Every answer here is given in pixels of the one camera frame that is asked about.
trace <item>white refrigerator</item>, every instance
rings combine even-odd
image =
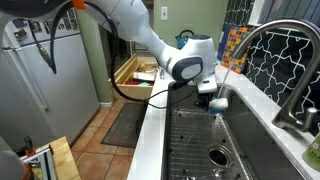
[[[99,109],[74,22],[75,17],[68,14],[56,33],[57,74],[40,56],[26,22],[6,26],[0,57],[0,136],[13,150],[25,145],[26,136],[36,147],[62,136],[72,143]],[[50,32],[46,26],[50,23],[36,25],[35,35],[49,53]],[[15,32],[21,29],[26,35],[16,37]]]

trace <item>refrigerator door handle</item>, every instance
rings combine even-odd
[[[19,57],[20,57],[19,59],[22,62],[23,68],[26,70],[27,75],[28,75],[29,79],[31,80],[32,87],[33,87],[34,91],[36,92],[36,94],[37,94],[37,96],[38,96],[38,98],[39,98],[39,100],[41,102],[42,108],[45,111],[47,111],[48,110],[47,103],[44,100],[44,98],[43,98],[43,96],[42,96],[42,94],[41,94],[41,92],[40,92],[40,90],[39,90],[39,88],[38,88],[38,86],[36,84],[36,81],[35,81],[35,79],[33,77],[33,74],[32,74],[32,72],[30,70],[30,67],[29,67],[28,63],[26,62],[26,60],[24,58],[24,54],[23,54],[23,52],[21,50],[22,50],[22,48],[14,49],[14,51],[16,51],[17,54],[19,55]]]

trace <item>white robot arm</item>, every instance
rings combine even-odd
[[[69,0],[1,0],[0,40],[3,26],[13,17],[47,20]],[[126,41],[135,41],[145,46],[175,81],[193,81],[199,94],[199,106],[208,110],[213,92],[217,90],[215,81],[215,61],[213,40],[206,35],[195,35],[178,50],[167,45],[149,25],[148,10],[141,0],[87,0],[101,8],[114,22],[118,35]],[[91,6],[84,9],[104,28],[111,31],[104,16]]]

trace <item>white countertop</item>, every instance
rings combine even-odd
[[[220,65],[216,67],[217,83],[222,83],[226,72],[227,68]],[[167,89],[168,84],[172,81],[168,77],[160,79],[158,75],[152,94]],[[310,133],[294,131],[296,133],[289,134],[287,131],[275,127],[271,121],[279,112],[280,107],[242,74],[230,72],[226,80],[226,86],[238,92],[274,141],[277,142],[306,179],[320,179],[320,172],[309,167],[302,159],[303,152],[314,140]],[[167,92],[152,98],[150,103],[160,107],[166,106]],[[129,180],[161,179],[165,118],[166,109],[156,109],[148,106],[129,171]]]

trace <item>kitchen faucet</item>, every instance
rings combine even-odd
[[[297,29],[304,33],[311,41],[313,47],[312,58],[300,78],[298,84],[290,94],[287,101],[282,106],[276,117],[273,119],[273,125],[279,128],[294,128],[301,132],[307,132],[311,126],[312,120],[318,110],[310,107],[307,110],[305,121],[301,121],[294,116],[294,110],[297,107],[298,101],[301,98],[303,90],[308,86],[312,75],[316,72],[320,62],[320,30],[319,28],[305,20],[282,19],[266,23],[251,32],[234,50],[232,57],[239,59],[243,56],[249,43],[259,36],[261,33],[275,28],[291,28]]]

